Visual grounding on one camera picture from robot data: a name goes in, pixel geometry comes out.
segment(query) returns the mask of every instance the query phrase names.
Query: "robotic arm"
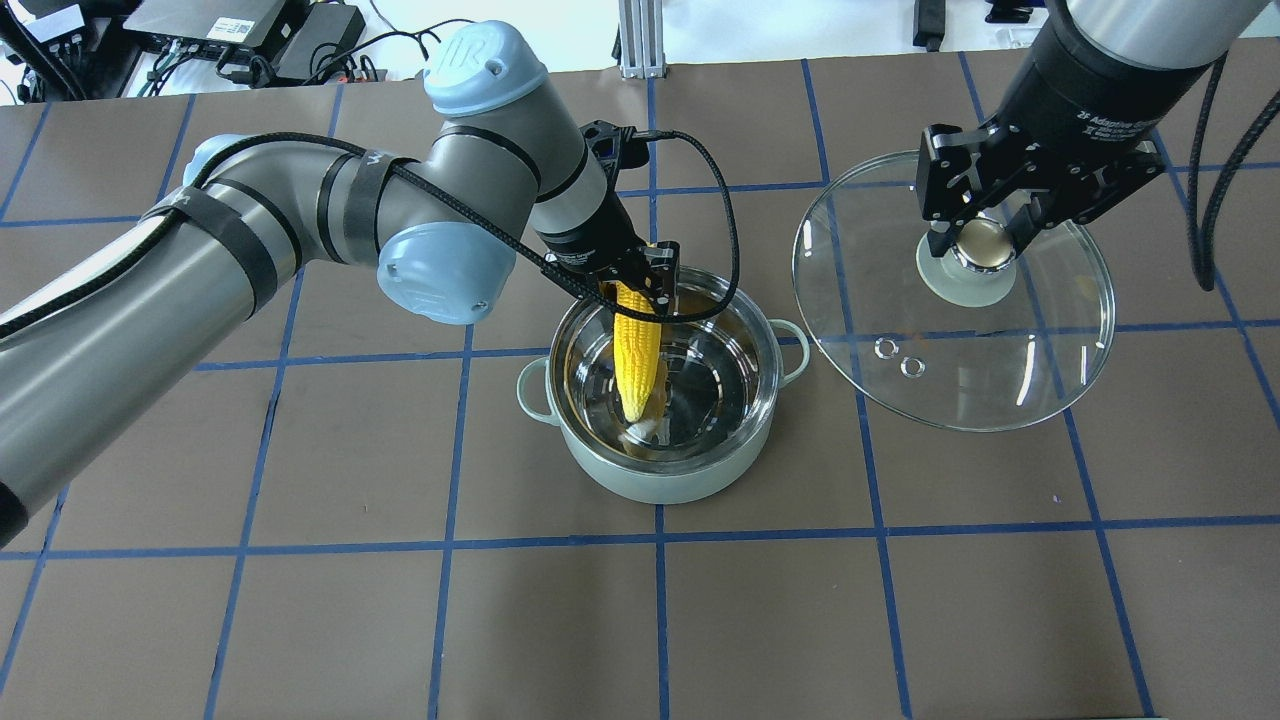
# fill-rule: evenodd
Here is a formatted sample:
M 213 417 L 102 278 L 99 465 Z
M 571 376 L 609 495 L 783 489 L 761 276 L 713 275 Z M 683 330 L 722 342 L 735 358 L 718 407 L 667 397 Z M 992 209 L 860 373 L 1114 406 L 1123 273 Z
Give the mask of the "robotic arm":
M 613 191 L 649 138 L 580 131 L 504 23 L 457 32 L 425 83 L 447 118 L 425 161 L 212 138 L 137 227 L 0 315 L 0 546 L 310 260 L 375 266 L 397 304 L 453 324 L 492 311 L 517 250 L 577 296 L 617 281 L 673 306 L 678 247 L 646 246 Z M 547 258 L 515 240 L 526 223 Z
M 1165 169 L 1151 128 L 1266 4 L 1050 0 L 1000 109 L 975 131 L 924 131 L 916 188 L 931 255 L 998 270 L 1039 231 L 1089 223 L 1137 192 Z M 968 223 L 1018 190 L 1030 200 L 995 251 L 989 233 L 968 237 Z

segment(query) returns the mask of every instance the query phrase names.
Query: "table surface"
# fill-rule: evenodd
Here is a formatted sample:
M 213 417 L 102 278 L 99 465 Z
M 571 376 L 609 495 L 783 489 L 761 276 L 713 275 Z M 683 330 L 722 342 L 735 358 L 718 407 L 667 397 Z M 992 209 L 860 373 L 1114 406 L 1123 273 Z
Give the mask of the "table surface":
M 791 242 L 826 182 L 974 126 L 1020 59 L 552 82 L 582 122 L 703 138 L 742 288 L 799 320 Z M 1275 38 L 1236 45 L 1206 183 L 1277 65 Z M 312 263 L 0 551 L 0 717 L 1274 715 L 1280 133 L 1236 178 L 1203 293 L 1181 220 L 1197 96 L 1160 127 L 1167 177 L 1091 225 L 1119 327 L 1071 410 L 934 430 L 815 359 L 751 470 L 685 506 L 608 493 L 520 413 L 515 377 L 570 304 L 527 264 L 458 328 Z M 0 305 L 131 227 L 205 137 L 421 156 L 438 124 L 413 82 L 0 108 Z M 663 143 L 620 187 L 643 236 L 722 270 L 709 186 Z

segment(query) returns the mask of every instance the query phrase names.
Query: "corn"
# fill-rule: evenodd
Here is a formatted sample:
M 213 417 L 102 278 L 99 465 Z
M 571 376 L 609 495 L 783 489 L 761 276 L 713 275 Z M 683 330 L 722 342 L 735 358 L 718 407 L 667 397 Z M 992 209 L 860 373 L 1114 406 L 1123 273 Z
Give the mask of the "corn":
M 653 313 L 649 300 L 616 283 L 618 305 L 641 313 Z M 658 354 L 662 347 L 662 325 L 644 323 L 626 315 L 613 315 L 613 366 L 618 396 L 622 397 L 622 414 L 628 423 L 635 423 L 644 414 L 644 406 L 653 393 L 654 379 L 658 377 Z

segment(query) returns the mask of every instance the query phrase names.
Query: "pot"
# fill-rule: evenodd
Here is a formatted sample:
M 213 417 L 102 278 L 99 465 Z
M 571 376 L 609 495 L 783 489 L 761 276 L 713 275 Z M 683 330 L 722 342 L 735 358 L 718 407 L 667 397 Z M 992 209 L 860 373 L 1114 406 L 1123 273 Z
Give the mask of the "pot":
M 712 273 L 681 268 L 677 307 L 708 309 L 727 287 Z M 776 329 L 800 341 L 800 365 L 790 373 Z M 663 325 L 660 354 L 644 415 L 627 423 L 614 391 L 613 315 L 582 300 L 561 320 L 550 355 L 521 370 L 516 400 L 530 418 L 559 427 L 577 464 L 614 493 L 655 505 L 700 500 L 759 456 L 778 391 L 809 366 L 809 341 L 794 323 L 765 318 L 739 290 L 714 318 Z M 538 372 L 550 413 L 526 400 Z

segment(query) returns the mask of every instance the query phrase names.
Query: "white label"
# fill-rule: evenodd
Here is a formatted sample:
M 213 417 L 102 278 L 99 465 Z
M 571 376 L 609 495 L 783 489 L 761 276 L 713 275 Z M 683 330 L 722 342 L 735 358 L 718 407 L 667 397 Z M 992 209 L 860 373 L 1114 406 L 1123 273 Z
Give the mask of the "white label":
M 244 42 L 253 29 L 252 20 L 238 20 L 236 18 L 218 18 L 214 29 L 209 31 L 209 40 L 221 40 L 223 42 Z

